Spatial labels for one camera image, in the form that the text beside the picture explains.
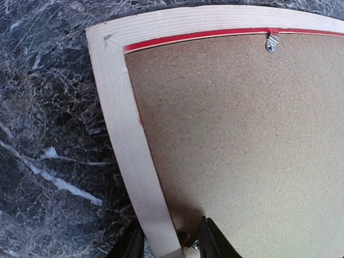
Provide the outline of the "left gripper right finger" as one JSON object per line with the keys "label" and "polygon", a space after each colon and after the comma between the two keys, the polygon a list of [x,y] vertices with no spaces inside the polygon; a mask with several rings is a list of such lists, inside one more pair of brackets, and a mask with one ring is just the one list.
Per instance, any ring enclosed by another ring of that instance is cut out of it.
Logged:
{"label": "left gripper right finger", "polygon": [[199,225],[201,258],[242,258],[211,218],[202,216]]}

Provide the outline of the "metal frame turn clip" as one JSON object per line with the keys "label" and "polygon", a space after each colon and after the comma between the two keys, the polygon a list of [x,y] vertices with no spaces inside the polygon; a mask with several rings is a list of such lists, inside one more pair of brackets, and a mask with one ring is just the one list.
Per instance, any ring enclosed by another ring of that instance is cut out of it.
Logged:
{"label": "metal frame turn clip", "polygon": [[177,237],[182,247],[199,250],[199,240],[195,236],[184,231],[178,231]]}

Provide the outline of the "red wooden picture frame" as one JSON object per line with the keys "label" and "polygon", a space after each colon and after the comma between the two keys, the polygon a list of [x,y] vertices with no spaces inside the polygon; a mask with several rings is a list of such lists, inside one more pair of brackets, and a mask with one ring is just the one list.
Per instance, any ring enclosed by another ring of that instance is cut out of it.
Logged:
{"label": "red wooden picture frame", "polygon": [[138,221],[156,257],[182,257],[151,157],[125,54],[168,43],[265,33],[343,36],[343,21],[251,5],[204,5],[141,13],[86,30],[99,100],[111,144]]}

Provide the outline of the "brown frame backing board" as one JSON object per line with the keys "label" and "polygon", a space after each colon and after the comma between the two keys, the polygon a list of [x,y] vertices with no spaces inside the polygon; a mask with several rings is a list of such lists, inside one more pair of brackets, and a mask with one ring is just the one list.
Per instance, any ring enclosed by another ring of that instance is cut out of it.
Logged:
{"label": "brown frame backing board", "polygon": [[343,257],[343,39],[208,38],[126,56],[178,229],[242,257]]}

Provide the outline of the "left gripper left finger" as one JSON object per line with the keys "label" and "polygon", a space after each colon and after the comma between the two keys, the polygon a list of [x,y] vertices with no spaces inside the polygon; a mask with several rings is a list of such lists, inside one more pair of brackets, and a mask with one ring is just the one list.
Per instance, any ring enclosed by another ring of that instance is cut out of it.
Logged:
{"label": "left gripper left finger", "polygon": [[110,250],[107,258],[143,258],[143,256],[144,233],[138,220],[133,220]]}

